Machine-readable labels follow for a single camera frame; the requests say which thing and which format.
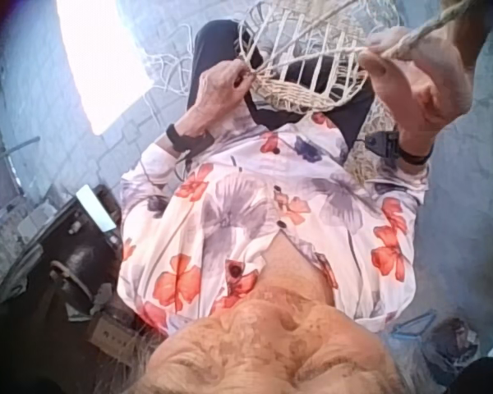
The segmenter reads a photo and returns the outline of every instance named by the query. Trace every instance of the concrete floor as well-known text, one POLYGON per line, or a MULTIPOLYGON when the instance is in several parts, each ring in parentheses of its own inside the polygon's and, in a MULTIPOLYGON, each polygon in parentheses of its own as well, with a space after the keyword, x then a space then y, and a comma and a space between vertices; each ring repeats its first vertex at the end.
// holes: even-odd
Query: concrete floor
MULTIPOLYGON (((197 31, 206 21, 244 10, 244 1, 119 0, 140 46, 153 50, 180 23, 197 31)), ((39 144, 12 155, 29 197, 40 201, 53 186, 63 199, 82 185, 103 182, 117 193, 120 176, 185 99, 148 93, 159 128, 143 100, 102 137, 90 132, 67 64, 53 0, 26 0, 4 26, 0 127, 6 146, 40 135, 39 144)), ((435 15, 434 0, 399 2, 406 25, 435 15)), ((478 65, 472 111, 441 134, 431 168, 431 191, 417 232, 418 292, 402 319, 426 312, 457 314, 493 345, 493 33, 478 65)))

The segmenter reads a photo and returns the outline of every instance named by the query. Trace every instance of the woven basket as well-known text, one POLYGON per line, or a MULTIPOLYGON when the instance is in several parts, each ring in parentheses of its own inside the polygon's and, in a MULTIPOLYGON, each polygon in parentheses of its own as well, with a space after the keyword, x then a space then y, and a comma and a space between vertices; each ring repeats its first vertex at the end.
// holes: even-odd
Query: woven basket
POLYGON ((392 15, 382 17, 389 23, 375 21, 374 14, 379 14, 376 7, 383 2, 389 4, 389 0, 258 2, 239 24, 239 36, 250 36, 248 42, 239 42, 240 57, 250 64, 255 48, 265 54, 263 65, 252 69, 257 74, 255 93, 275 109, 295 113, 327 112, 349 102, 367 79, 357 64, 365 37, 399 22, 394 6, 386 7, 394 11, 392 15), (332 60, 329 79, 320 91, 318 77, 327 57, 329 63, 332 60), (303 70, 307 61, 316 62, 310 85, 302 83, 301 73, 298 81, 289 81, 289 66, 303 70))

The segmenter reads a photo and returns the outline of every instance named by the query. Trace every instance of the white floral shirt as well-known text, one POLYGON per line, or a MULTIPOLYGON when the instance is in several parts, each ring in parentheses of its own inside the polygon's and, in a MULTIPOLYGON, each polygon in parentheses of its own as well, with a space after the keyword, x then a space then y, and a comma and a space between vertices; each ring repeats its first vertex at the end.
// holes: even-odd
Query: white floral shirt
POLYGON ((279 231, 325 275, 335 307, 369 330, 409 305, 427 170, 410 176, 382 162, 361 187, 322 114, 268 131, 241 106, 213 132, 222 137, 173 196, 164 189, 177 160, 156 144, 122 178, 117 291, 148 324, 169 335, 232 307, 256 285, 279 231))

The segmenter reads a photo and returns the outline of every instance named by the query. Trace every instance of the black watch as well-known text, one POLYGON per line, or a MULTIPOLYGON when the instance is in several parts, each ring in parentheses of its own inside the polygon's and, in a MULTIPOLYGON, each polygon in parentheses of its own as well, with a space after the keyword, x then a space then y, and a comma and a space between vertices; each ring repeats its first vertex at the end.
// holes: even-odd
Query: black watch
POLYGON ((402 158, 404 162, 413 166, 423 166, 433 154, 434 145, 427 156, 415 156, 402 149, 399 143, 400 133, 396 126, 393 131, 377 131, 371 135, 366 135, 365 146, 372 153, 381 158, 402 158))
POLYGON ((174 125, 168 126, 166 136, 172 143, 173 150, 179 153, 189 150, 192 157, 208 149, 214 143, 214 137, 208 131, 199 137, 189 137, 179 135, 174 125))

